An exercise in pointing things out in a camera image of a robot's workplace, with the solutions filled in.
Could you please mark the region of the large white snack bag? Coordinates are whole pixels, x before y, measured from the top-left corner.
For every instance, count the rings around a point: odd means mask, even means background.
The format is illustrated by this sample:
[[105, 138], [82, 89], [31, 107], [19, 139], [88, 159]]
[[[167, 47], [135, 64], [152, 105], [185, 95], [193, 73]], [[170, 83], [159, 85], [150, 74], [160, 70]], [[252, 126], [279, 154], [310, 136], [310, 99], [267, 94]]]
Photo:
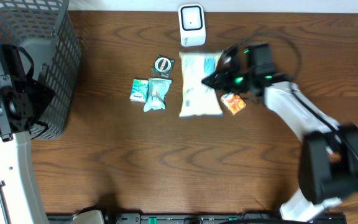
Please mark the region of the large white snack bag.
[[215, 90], [201, 82], [215, 72], [221, 55], [221, 52], [179, 53], [183, 78], [179, 117], [223, 115]]

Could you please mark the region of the orange Kleenex tissue pack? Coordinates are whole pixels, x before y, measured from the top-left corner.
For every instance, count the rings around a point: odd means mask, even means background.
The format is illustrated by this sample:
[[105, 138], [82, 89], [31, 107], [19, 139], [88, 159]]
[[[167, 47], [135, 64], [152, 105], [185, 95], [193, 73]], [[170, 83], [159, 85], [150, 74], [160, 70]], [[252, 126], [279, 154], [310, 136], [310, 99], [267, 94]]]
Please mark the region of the orange Kleenex tissue pack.
[[246, 107], [245, 101], [239, 95], [233, 93], [223, 94], [220, 100], [232, 115], [237, 114]]

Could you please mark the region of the teal snack packet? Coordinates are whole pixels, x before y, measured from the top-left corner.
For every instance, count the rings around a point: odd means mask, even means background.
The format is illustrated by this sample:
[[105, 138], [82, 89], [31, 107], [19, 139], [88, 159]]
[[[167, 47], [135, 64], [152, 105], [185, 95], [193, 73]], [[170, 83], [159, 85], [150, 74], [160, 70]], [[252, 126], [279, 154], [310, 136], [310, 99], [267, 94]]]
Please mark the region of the teal snack packet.
[[172, 81], [164, 78], [150, 78], [144, 112], [150, 110], [164, 110], [165, 95], [168, 93]]

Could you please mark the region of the teal Kleenex tissue pack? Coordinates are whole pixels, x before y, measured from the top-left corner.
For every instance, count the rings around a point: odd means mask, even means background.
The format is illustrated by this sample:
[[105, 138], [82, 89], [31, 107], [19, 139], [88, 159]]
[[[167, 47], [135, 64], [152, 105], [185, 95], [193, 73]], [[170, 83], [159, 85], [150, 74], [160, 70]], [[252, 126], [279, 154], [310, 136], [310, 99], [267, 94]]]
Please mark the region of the teal Kleenex tissue pack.
[[149, 89], [148, 80], [134, 79], [130, 93], [130, 100], [134, 102], [145, 103], [147, 99], [147, 92]]

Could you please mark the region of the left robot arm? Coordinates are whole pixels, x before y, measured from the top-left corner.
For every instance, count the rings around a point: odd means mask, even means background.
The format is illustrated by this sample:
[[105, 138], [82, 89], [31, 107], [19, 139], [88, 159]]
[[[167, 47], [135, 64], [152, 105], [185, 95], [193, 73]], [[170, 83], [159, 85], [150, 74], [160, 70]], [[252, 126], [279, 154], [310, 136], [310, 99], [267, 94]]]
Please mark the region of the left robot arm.
[[34, 80], [22, 47], [0, 44], [0, 223], [48, 223], [31, 159], [31, 129], [55, 92]]

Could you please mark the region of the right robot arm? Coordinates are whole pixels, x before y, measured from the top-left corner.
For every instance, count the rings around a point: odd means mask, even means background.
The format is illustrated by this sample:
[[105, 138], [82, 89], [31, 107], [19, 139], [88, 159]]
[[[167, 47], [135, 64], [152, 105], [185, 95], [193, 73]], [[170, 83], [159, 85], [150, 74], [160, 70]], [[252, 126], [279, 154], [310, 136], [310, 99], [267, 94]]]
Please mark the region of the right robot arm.
[[263, 100], [301, 142], [298, 190], [279, 208], [290, 222], [312, 222], [358, 192], [358, 127], [324, 114], [299, 90], [293, 77], [277, 72], [268, 43], [248, 46], [247, 68], [237, 57], [239, 45], [223, 50], [221, 68], [202, 83]]

